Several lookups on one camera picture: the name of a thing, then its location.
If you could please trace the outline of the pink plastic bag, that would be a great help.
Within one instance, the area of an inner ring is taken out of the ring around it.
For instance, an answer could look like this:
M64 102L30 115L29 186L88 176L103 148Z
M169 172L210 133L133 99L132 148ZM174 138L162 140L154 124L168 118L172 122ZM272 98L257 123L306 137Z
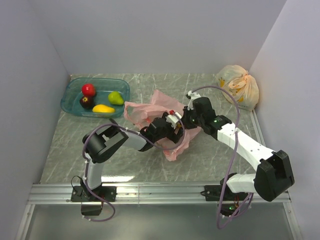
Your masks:
M142 129L148 126L155 118L162 117L164 112L174 110L179 114L183 113L184 105L177 99L172 98L159 90L154 90L149 103L134 103L126 101L124 103L124 118L134 124L137 128ZM165 158L170 161L176 161L178 155L186 150L190 141L201 131L200 127L187 129L184 140L181 145L173 150L164 150Z

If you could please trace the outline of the green pear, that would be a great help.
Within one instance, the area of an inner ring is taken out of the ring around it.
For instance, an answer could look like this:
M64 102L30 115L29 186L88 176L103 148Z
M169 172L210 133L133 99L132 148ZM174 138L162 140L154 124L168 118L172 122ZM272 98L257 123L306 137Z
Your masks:
M112 91L108 95L108 101L112 105L123 105L124 104L124 99L122 95L118 91Z

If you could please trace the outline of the yellow fruit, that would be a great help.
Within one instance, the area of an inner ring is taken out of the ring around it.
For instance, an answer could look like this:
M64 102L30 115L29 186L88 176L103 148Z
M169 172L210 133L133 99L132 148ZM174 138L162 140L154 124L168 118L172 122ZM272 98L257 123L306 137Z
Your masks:
M97 104L92 108L92 111L94 113L107 113L107 114L113 114L116 112L116 110L113 107L104 105L104 104Z

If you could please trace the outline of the dark purple mangosteen fruit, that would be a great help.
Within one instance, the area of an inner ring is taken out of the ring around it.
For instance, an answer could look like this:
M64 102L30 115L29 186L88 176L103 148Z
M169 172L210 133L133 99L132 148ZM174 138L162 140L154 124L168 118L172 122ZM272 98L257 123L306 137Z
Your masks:
M82 106L82 108L86 110L91 110L95 106L94 98L91 96L83 96L79 100L79 103Z

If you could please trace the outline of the red apple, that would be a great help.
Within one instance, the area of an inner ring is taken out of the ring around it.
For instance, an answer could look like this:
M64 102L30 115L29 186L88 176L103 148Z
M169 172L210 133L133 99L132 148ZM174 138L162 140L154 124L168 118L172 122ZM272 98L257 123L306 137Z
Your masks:
M96 95L96 88L91 83L86 83L81 87L82 94L85 97L94 97Z

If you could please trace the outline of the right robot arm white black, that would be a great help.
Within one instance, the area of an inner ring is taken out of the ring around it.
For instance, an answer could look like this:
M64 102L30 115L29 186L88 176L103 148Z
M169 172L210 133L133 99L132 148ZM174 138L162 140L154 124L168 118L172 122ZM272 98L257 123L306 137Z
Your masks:
M186 129L200 127L207 135L236 150L255 170L254 174L229 174L220 187L224 199L231 200L237 193L254 193L271 202L295 183L286 152L261 145L226 116L217 115L208 97L190 97L183 108L182 122Z

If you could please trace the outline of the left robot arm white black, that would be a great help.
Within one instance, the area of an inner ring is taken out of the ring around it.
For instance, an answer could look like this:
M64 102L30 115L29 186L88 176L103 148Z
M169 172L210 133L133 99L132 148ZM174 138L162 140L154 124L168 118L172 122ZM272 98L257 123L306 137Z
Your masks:
M128 147L139 152L151 148L171 151L178 148L185 138L186 130L182 116L178 112L165 112L155 118L140 131L120 126L110 119L85 135L82 139L82 156L85 159L85 170L81 180L82 194L89 201L101 199L102 170L120 147Z

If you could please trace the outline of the orange knotted plastic bag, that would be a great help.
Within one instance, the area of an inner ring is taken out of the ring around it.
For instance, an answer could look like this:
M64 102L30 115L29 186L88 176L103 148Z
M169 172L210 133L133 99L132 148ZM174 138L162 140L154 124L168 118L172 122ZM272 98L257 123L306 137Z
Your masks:
M239 65L227 65L216 75L218 86L226 90L239 108L252 111L259 102L260 91L256 79Z

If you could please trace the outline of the teal transparent plastic basin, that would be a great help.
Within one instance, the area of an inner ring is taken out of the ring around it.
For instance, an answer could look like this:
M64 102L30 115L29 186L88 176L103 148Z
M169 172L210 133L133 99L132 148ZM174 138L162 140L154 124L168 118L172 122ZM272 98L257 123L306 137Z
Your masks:
M114 113L99 113L92 112L90 109L84 109L80 104L80 99L83 97L82 86L85 84L93 84L96 90L95 104L102 104L115 109ZM64 95L60 101L60 107L66 113L91 118L119 118L123 115L124 106L111 104L108 95L111 92L119 92L123 100L130 100L130 86L122 79L115 78L93 78L93 77L78 77L69 82L65 88Z

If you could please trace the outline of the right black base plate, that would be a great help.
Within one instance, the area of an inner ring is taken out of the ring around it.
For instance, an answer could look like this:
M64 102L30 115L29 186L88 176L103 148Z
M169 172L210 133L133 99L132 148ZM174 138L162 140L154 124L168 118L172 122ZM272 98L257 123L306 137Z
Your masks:
M204 190L200 192L200 195L205 197L207 202L219 201L222 194L221 185L205 185ZM223 193L223 201L235 201L240 200L238 193L233 193L228 186L225 187Z

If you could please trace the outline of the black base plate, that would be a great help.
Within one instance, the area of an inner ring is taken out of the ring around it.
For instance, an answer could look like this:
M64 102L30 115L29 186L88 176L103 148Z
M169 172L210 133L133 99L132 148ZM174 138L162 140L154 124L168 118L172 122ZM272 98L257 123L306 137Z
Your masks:
M116 186L99 186L92 190L92 192L98 196L96 197L86 187L81 185L74 186L70 201L74 203L85 203L85 202L101 202L104 199L108 202L114 202L117 194Z
M207 202L219 201L222 194L221 185L205 185L204 190L200 192L200 195L205 197ZM225 187L223 193L223 201L235 201L240 200L238 193L233 193L228 186Z

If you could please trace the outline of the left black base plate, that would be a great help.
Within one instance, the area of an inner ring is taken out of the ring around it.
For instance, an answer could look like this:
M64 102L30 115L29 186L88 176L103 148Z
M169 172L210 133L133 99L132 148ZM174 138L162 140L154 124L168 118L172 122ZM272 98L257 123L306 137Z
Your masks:
M74 203L85 203L85 202L101 202L104 199L108 202L114 202L117 194L116 186L99 186L92 190L92 192L98 196L96 197L86 187L81 185L74 186L70 201Z

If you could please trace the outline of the black box under rail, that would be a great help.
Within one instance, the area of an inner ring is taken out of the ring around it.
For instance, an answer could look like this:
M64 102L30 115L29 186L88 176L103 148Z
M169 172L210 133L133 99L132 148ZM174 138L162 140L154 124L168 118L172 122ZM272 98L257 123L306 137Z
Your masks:
M80 211L81 214L85 217L91 217L91 216L99 216L102 212L103 206L100 205L89 205L89 204L85 204L85 205L81 205L80 207Z

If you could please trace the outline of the aluminium mounting rail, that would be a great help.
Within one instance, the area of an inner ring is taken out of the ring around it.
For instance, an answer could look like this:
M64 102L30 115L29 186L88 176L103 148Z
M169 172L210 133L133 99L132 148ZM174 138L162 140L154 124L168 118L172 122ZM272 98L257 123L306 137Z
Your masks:
M206 201L201 192L206 182L124 182L106 183L105 186L116 187L113 205L152 205L152 204L216 204ZM100 201L73 202L72 187L68 184L35 184L31 188L27 203L29 205L98 205Z

